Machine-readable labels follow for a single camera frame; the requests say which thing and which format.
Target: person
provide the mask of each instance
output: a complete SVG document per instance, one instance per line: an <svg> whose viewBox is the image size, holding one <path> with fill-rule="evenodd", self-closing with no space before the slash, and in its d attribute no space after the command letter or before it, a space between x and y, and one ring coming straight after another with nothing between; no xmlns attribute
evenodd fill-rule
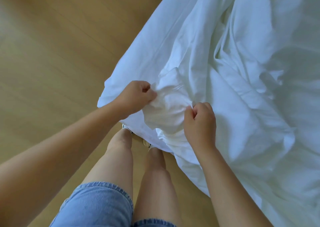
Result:
<svg viewBox="0 0 320 227"><path fill-rule="evenodd" d="M27 226L52 200L108 131L156 98L145 81L132 81L111 103L0 165L0 223ZM215 147L209 103L185 111L184 132L203 168L221 227L272 226ZM182 226L178 199L162 151L151 148L133 209L131 132L124 128L62 204L51 226Z"/></svg>

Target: white fabric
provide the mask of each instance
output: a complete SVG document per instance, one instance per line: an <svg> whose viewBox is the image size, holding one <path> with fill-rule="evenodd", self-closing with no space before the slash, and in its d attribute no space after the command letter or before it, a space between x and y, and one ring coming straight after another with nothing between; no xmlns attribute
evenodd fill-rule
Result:
<svg viewBox="0 0 320 227"><path fill-rule="evenodd" d="M98 106L132 80L155 83L160 96L144 109L146 118L140 111L123 123L173 152L208 194L181 115L193 101L210 102L219 151L270 221L320 226L319 5L163 0L106 80ZM181 90L165 90L178 84ZM157 121L159 116L166 119Z"/></svg>

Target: shorts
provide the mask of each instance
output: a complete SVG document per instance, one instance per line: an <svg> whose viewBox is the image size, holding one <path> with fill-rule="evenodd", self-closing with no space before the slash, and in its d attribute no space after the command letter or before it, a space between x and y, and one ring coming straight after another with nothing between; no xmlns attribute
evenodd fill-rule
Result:
<svg viewBox="0 0 320 227"><path fill-rule="evenodd" d="M131 224L133 202L120 187L109 182L78 186L60 207L50 227L176 227L162 219L143 219Z"/></svg>

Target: hand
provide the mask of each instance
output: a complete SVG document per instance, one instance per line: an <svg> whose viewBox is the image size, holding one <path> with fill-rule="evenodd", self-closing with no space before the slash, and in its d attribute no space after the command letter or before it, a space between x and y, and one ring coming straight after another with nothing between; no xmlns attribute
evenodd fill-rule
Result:
<svg viewBox="0 0 320 227"><path fill-rule="evenodd" d="M216 118L209 103L197 103L184 113L184 134L193 151L206 153L215 147Z"/></svg>
<svg viewBox="0 0 320 227"><path fill-rule="evenodd" d="M124 118L140 111L157 97L157 93L150 89L146 81L131 81L114 100L116 106L122 109Z"/></svg>

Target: wooden floor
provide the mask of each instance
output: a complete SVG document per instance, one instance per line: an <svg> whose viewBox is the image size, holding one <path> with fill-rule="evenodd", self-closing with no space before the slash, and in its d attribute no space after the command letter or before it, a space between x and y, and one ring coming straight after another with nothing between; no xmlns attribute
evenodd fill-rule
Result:
<svg viewBox="0 0 320 227"><path fill-rule="evenodd" d="M161 0L0 0L0 162L96 108L111 75ZM117 124L30 226L48 226L120 129ZM134 200L147 149L135 137ZM185 226L217 226L210 199L166 163Z"/></svg>

